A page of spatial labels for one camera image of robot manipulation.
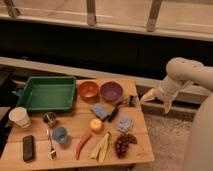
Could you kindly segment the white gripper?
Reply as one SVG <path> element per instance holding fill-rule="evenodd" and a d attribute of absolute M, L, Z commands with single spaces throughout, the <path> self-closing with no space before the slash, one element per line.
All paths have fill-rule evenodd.
<path fill-rule="evenodd" d="M 191 84 L 191 81 L 177 80 L 166 76 L 156 89 L 150 89 L 141 97 L 140 101 L 152 101 L 157 97 L 164 102 L 164 111 L 168 114 L 172 106 L 172 101 L 177 97 L 178 93 Z"/>

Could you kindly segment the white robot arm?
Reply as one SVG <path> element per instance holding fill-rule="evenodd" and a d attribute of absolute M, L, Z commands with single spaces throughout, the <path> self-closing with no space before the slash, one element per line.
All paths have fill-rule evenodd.
<path fill-rule="evenodd" d="M 213 67 L 182 57 L 172 58 L 166 65 L 166 77 L 145 93 L 141 102 L 157 98 L 168 113 L 179 93 L 197 84 L 208 94 L 190 93 L 185 101 L 200 105 L 193 119 L 185 148 L 182 171 L 213 171 Z"/>

